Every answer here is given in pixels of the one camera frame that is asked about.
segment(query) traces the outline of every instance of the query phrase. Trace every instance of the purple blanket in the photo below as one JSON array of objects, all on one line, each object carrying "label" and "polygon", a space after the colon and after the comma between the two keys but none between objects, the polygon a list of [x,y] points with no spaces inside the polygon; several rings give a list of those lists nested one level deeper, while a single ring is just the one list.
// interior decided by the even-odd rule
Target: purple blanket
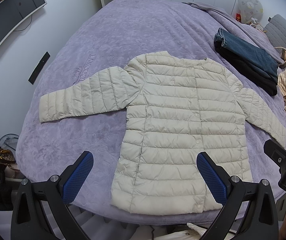
[{"label": "purple blanket", "polygon": [[[223,64],[245,87],[254,89],[286,127],[280,91],[270,97],[214,51],[213,38],[219,27],[244,35],[230,21],[219,23],[207,12],[182,3],[114,0],[102,8],[70,38],[35,89],[16,151],[23,174],[34,182],[47,180],[53,174],[61,174],[84,150],[88,150],[93,153],[94,167],[73,204],[104,217],[138,224],[213,221],[218,211],[151,216],[130,214],[110,205],[110,188],[125,134],[125,110],[41,124],[38,106],[40,97],[46,93],[67,88],[99,70],[116,65],[124,67],[137,55],[167,50],[175,57],[209,57]],[[247,27],[269,50],[273,49],[264,34]],[[278,166],[263,153],[263,144],[270,136],[248,123],[245,130],[253,180],[268,179],[277,199],[283,193],[277,185]]]}]

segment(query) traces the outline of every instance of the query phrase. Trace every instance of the headboard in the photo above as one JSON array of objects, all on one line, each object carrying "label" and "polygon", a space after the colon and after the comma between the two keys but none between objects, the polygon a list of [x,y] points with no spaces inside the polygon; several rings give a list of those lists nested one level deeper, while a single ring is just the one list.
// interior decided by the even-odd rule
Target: headboard
[{"label": "headboard", "polygon": [[264,31],[274,47],[286,48],[286,20],[281,15],[275,15],[265,26]]}]

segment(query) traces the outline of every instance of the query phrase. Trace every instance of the cream puffer jacket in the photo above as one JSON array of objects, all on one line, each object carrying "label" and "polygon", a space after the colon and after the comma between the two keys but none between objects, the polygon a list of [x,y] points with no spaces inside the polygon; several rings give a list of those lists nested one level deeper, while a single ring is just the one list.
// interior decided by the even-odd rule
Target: cream puffer jacket
[{"label": "cream puffer jacket", "polygon": [[230,175],[252,181],[245,120],[282,146],[286,130],[263,99],[207,58],[167,51],[137,56],[40,99],[40,121],[127,107],[112,183],[112,205],[131,213],[184,214],[219,209],[195,162],[206,151]]}]

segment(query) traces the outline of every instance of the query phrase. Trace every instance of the blue textured pad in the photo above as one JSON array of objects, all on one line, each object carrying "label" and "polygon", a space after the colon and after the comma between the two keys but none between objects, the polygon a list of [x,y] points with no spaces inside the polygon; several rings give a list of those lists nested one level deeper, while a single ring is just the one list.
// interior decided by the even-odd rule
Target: blue textured pad
[{"label": "blue textured pad", "polygon": [[93,161],[93,155],[89,152],[72,173],[71,177],[68,178],[63,186],[62,199],[64,204],[74,201],[93,167]]},{"label": "blue textured pad", "polygon": [[206,185],[210,189],[215,201],[225,205],[227,201],[226,186],[202,154],[197,155],[196,166],[201,173]]}]

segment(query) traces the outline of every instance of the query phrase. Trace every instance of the television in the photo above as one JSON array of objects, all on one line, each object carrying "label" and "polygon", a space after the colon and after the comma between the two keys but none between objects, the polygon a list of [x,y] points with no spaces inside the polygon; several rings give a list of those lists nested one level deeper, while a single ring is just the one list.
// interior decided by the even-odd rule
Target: television
[{"label": "television", "polygon": [[25,19],[46,4],[46,0],[2,0],[0,2],[0,45]]}]

